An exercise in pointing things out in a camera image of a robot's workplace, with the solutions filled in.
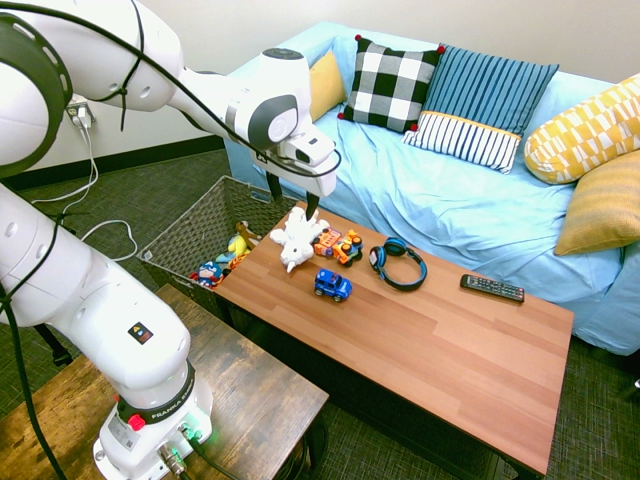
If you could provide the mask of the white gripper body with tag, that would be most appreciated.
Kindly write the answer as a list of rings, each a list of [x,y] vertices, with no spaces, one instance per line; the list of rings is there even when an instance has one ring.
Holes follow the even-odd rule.
[[[253,162],[276,177],[318,197],[329,196],[337,183],[334,141],[312,124],[304,133],[287,138]]]

